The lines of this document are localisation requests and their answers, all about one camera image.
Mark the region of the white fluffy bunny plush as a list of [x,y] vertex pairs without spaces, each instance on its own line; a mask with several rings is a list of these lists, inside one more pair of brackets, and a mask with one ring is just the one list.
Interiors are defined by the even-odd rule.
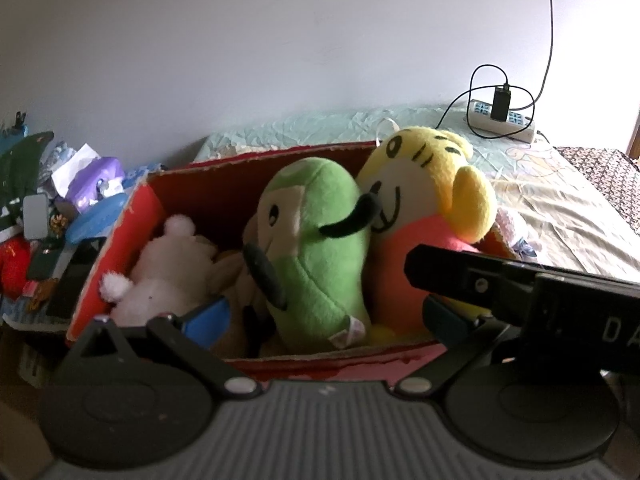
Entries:
[[211,296],[216,247],[195,233],[193,221],[174,214],[164,234],[143,247],[129,274],[107,271],[100,279],[101,298],[111,304],[119,327],[143,326],[162,313],[185,315]]

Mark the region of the red cardboard box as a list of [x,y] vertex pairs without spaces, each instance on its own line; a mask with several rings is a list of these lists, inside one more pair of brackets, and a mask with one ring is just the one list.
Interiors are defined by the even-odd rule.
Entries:
[[[274,174],[296,160],[317,156],[338,162],[358,174],[373,151],[373,142],[299,146],[287,150],[250,153],[188,168],[150,174],[131,193],[124,210],[107,237],[82,289],[66,333],[74,344],[98,314],[107,312],[99,294],[106,271],[132,269],[146,242],[160,232],[172,214],[185,214],[217,247],[237,248],[258,198]],[[273,356],[232,360],[238,370],[260,382],[277,378],[356,380],[368,377],[397,382],[404,370],[442,353],[430,338],[387,347],[359,347],[343,352]]]

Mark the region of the green plush toy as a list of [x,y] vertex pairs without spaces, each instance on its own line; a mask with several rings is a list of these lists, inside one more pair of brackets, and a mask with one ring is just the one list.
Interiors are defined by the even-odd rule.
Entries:
[[380,211],[338,162],[299,159],[260,196],[257,240],[243,248],[247,270],[279,336],[294,353],[364,344],[371,328],[362,272],[370,225]]

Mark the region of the yellow tiger plush pink shirt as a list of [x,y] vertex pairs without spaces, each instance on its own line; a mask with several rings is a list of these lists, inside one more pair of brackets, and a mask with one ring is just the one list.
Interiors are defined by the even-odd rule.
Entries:
[[472,144],[457,133],[409,127],[383,141],[359,171],[360,188],[380,204],[362,288],[372,323],[384,336],[425,333],[426,293],[405,276],[408,252],[420,244],[472,252],[494,225],[496,194],[472,156]]

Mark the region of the brown patterned blanket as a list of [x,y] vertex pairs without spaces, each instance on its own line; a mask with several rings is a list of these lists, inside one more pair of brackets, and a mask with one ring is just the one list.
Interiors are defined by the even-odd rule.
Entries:
[[639,234],[639,166],[620,150],[610,148],[555,148],[612,205]]

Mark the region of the cluttered bedside table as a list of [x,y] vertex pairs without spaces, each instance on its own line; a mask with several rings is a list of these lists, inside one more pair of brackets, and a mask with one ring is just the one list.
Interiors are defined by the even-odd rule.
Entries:
[[37,388],[43,386],[47,360],[54,356],[48,345],[61,342],[70,328],[93,263],[127,200],[126,193],[99,200],[78,214],[61,237],[40,244],[27,267],[21,296],[1,301],[1,323],[26,338],[18,347],[18,374]]

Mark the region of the purple tissue pack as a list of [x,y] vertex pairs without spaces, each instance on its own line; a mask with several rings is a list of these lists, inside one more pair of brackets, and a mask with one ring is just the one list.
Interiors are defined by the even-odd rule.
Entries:
[[124,177],[118,158],[101,156],[87,143],[58,164],[51,174],[56,194],[78,214],[121,193]]

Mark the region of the black charger adapter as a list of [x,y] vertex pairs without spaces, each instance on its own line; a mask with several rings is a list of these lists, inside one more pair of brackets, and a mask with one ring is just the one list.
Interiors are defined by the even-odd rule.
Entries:
[[490,117],[496,122],[506,122],[511,103],[511,89],[508,84],[497,86],[491,103]]

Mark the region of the dark green leaf-shaped object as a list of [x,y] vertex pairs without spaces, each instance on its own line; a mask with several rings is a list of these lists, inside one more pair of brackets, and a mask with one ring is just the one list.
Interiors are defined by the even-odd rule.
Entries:
[[40,158],[53,139],[53,131],[31,134],[1,155],[1,207],[35,194]]

